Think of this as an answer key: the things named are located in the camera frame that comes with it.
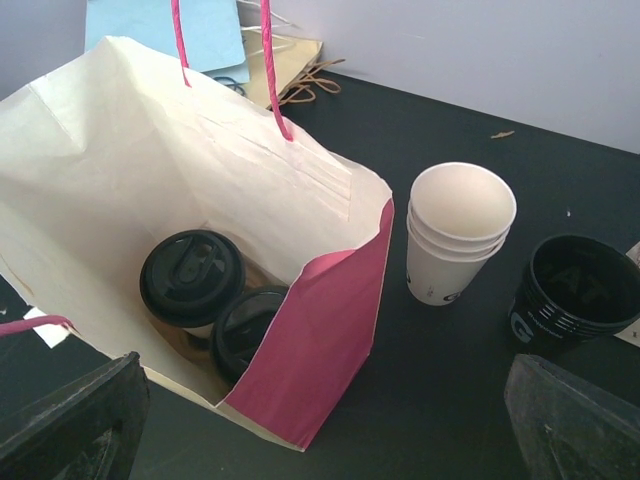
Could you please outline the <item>brown kraft paper bag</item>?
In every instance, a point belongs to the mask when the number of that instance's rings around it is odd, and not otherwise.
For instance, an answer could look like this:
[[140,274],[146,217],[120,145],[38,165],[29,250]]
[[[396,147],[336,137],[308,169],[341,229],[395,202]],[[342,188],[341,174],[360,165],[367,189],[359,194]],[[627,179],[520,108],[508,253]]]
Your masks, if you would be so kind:
[[[249,79],[232,78],[224,83],[253,103],[270,109],[271,96],[264,63],[259,18],[241,22],[243,45],[249,70]],[[276,96],[281,106],[304,104],[316,100],[316,92],[339,94],[341,86],[326,78],[323,71],[339,64],[340,60],[321,59],[323,43],[319,40],[287,36],[276,32],[273,36]]]

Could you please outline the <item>Cream Bear printed paper bag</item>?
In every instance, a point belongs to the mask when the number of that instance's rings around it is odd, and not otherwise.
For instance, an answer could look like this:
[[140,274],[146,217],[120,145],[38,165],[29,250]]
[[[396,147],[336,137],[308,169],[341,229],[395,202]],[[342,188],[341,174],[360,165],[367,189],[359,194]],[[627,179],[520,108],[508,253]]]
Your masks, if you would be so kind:
[[639,243],[631,247],[626,256],[634,266],[632,285],[625,293],[629,306],[625,308],[625,325],[616,336],[627,343],[639,347]]

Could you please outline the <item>small stack paper cups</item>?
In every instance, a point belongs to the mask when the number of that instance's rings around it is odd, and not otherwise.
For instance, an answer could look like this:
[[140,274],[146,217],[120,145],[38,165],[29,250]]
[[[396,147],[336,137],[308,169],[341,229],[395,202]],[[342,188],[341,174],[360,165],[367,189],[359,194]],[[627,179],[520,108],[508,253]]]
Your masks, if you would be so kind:
[[455,301],[502,248],[516,213],[509,185],[484,167],[448,162],[420,173],[406,219],[412,295],[431,306]]

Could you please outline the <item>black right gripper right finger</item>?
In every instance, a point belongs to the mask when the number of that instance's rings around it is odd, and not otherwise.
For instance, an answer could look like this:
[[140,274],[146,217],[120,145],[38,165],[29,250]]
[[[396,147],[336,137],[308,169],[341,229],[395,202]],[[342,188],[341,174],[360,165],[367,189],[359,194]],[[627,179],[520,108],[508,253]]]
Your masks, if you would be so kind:
[[504,400],[532,479],[637,479],[639,408],[535,355],[518,354]]

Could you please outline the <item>light blue paper bag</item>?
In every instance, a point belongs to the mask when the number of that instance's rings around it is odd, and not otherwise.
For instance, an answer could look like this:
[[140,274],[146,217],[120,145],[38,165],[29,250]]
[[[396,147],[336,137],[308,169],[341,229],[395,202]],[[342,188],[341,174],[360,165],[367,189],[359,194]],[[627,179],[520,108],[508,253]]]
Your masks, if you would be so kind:
[[[234,0],[184,0],[181,26],[189,67],[239,84],[250,80],[237,4]],[[176,57],[169,0],[97,0],[87,5],[85,49],[105,36],[126,36]]]

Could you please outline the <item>brown pulp cup carrier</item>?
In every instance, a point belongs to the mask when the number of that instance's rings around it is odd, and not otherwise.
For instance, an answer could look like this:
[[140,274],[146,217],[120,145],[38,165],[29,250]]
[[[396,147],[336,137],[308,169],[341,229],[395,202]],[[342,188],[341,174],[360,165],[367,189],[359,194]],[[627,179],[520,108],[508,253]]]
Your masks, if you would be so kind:
[[220,376],[210,352],[210,342],[195,337],[181,328],[151,318],[149,323],[164,338],[164,340],[183,358],[207,373],[217,390],[227,393],[228,383]]

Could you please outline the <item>black lid stack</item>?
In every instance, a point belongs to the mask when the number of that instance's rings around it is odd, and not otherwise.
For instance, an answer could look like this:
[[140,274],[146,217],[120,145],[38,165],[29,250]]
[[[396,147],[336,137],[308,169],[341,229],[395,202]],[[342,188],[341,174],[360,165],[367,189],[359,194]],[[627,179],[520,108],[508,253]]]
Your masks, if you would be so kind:
[[554,355],[609,337],[625,325],[625,293],[634,266],[593,238],[559,235],[542,241],[526,263],[507,318],[525,352]]

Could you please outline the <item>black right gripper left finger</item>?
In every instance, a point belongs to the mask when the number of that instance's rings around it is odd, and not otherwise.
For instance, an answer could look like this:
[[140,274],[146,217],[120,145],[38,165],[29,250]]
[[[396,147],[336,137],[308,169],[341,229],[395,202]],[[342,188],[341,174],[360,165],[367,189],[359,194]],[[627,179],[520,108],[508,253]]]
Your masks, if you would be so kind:
[[150,407],[130,352],[1,422],[3,479],[127,479]]

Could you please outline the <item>black coffee cup lid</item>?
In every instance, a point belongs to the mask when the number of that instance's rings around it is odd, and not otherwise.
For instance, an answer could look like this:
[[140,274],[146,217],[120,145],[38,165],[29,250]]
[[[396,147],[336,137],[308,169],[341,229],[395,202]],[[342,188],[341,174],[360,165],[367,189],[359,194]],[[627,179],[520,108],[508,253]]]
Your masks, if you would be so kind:
[[161,322],[205,338],[219,314],[238,297],[245,260],[227,236],[205,229],[176,233],[146,258],[139,277],[141,298]]

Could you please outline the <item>cream paper bag pink sides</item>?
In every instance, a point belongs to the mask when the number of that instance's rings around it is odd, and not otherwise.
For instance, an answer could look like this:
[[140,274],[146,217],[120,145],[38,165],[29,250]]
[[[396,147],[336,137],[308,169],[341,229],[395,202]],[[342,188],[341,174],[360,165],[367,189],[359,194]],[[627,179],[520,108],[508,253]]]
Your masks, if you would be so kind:
[[[370,169],[204,74],[106,37],[1,104],[1,273],[54,321],[167,389],[306,449],[373,345],[394,217]],[[151,249],[210,227],[289,288],[239,382],[153,322]]]

